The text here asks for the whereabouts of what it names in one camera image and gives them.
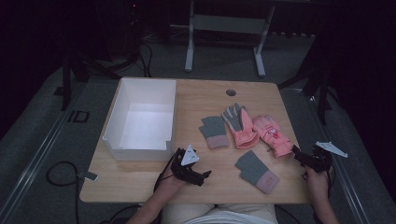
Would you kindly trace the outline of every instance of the dark background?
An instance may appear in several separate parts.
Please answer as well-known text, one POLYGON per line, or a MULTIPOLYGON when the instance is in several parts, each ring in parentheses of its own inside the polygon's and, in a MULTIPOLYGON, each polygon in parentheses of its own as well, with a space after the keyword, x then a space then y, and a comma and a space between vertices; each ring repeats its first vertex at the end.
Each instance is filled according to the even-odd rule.
MULTIPOLYGON (((118 53, 110 39, 123 37, 125 2, 3 1, 0 6, 0 137, 19 117, 44 80, 61 66, 60 36, 94 59, 118 53), (60 35, 60 30, 67 34, 60 35)), ((141 20, 169 37, 169 24, 188 24, 188 1, 134 1, 141 20)), ((270 30, 317 35, 329 60, 331 84, 354 122, 390 195, 396 199, 396 3, 330 1, 336 6, 278 3, 270 30)))

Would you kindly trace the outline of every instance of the person's arm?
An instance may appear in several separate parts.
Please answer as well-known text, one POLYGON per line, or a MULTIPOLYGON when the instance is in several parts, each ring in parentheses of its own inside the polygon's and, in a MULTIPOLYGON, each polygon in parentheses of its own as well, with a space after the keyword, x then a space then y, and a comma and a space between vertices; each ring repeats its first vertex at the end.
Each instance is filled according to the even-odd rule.
POLYGON ((308 173, 308 188, 317 217, 323 224, 339 223, 328 198, 329 179, 326 172, 318 174, 308 166, 305 166, 305 169, 308 173))
POLYGON ((134 216, 128 220, 127 224, 151 223, 158 216, 163 207, 172 200, 184 185, 186 185, 186 182, 171 176, 172 174, 172 170, 169 166, 163 173, 163 180, 158 188, 151 197, 148 198, 143 206, 137 210, 134 216))

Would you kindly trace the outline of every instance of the white pants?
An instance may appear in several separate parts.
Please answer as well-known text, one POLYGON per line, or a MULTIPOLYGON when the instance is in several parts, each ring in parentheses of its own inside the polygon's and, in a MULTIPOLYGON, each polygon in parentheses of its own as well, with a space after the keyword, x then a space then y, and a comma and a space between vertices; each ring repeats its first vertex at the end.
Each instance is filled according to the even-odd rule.
POLYGON ((168 204, 163 209, 163 224, 182 224, 193 218, 210 215, 217 211, 231 211, 254 217, 260 217, 277 223, 274 205, 271 203, 255 204, 168 204))

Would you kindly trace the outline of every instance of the white storage box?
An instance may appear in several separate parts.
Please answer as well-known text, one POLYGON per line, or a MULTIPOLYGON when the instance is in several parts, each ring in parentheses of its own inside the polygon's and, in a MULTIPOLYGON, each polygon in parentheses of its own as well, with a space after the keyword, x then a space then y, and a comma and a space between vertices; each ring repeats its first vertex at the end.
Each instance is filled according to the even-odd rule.
POLYGON ((176 124, 176 81, 122 78, 103 140, 116 161, 168 161, 176 124))

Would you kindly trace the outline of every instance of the pink glove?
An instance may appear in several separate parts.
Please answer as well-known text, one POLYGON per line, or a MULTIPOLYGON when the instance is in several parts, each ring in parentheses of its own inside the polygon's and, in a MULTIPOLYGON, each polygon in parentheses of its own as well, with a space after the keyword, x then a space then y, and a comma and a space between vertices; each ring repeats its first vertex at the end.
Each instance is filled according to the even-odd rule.
POLYGON ((275 158, 291 153, 293 144, 280 131, 279 125, 270 116, 259 115, 254 118, 253 130, 274 150, 275 158))
POLYGON ((222 117, 230 127, 237 148, 254 147, 260 140, 257 133, 253 132, 253 122, 244 106, 229 106, 222 113, 222 117))

